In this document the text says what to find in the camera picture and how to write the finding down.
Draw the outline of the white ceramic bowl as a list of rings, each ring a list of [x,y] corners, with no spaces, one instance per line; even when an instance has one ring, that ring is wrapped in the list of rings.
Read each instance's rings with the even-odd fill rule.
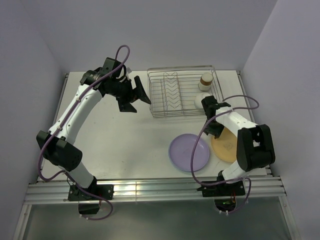
[[[207,92],[201,92],[201,93],[199,93],[199,94],[195,97],[195,99],[194,99],[194,106],[195,106],[195,108],[196,108],[196,109],[199,109],[199,110],[203,109],[202,100],[203,100],[204,98],[206,98],[206,97],[209,97],[209,96],[211,96],[211,95],[210,95],[209,93],[207,93]]]

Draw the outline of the blue plastic plate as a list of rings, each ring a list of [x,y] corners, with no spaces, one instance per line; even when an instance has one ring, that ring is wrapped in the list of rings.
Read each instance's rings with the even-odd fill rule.
[[[168,156],[171,163],[179,170],[183,172],[190,172],[191,171],[191,150],[185,151],[175,151],[169,150]]]

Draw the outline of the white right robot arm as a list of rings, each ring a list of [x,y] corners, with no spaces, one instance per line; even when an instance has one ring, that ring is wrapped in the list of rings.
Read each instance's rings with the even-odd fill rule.
[[[208,125],[205,133],[217,136],[218,127],[228,129],[236,138],[236,161],[221,172],[222,179],[216,183],[217,191],[229,194],[234,183],[245,178],[249,172],[264,168],[275,162],[275,150],[270,128],[266,124],[258,125],[230,107],[205,110]]]

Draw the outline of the purple plastic plate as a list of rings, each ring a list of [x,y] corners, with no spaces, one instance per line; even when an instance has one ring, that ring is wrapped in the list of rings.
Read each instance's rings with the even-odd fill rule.
[[[168,156],[172,164],[181,171],[191,172],[191,155],[197,135],[185,133],[172,140],[168,148]],[[193,156],[193,171],[201,170],[210,159],[208,144],[200,139]]]

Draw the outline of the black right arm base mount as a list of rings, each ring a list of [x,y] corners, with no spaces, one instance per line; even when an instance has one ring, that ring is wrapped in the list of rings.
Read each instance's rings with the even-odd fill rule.
[[[222,183],[212,186],[201,185],[196,189],[201,192],[203,197],[236,197],[246,194],[245,187],[242,181],[235,183]]]

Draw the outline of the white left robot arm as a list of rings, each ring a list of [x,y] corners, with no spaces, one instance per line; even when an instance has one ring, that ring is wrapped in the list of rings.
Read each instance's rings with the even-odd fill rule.
[[[36,136],[40,148],[38,176],[45,182],[58,176],[57,173],[51,177],[42,175],[42,162],[48,160],[73,181],[86,200],[98,199],[100,190],[96,177],[82,163],[82,151],[74,143],[85,120],[106,95],[115,97],[120,112],[136,113],[132,104],[137,100],[151,104],[138,75],[131,80],[125,67],[112,72],[99,67],[82,75],[75,96],[64,113],[48,131],[41,130]]]

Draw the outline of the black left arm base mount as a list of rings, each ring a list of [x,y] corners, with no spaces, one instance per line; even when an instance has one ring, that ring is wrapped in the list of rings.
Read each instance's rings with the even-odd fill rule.
[[[112,200],[113,194],[113,184],[98,184],[88,189],[83,189],[76,185],[72,185],[69,188],[67,200],[71,202]]]

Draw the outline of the white cup with wood patches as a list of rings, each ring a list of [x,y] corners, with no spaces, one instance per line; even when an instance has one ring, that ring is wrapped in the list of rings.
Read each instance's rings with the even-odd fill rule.
[[[205,72],[201,75],[200,80],[198,82],[198,88],[203,91],[207,92],[210,90],[212,81],[213,81],[213,75],[209,72]]]

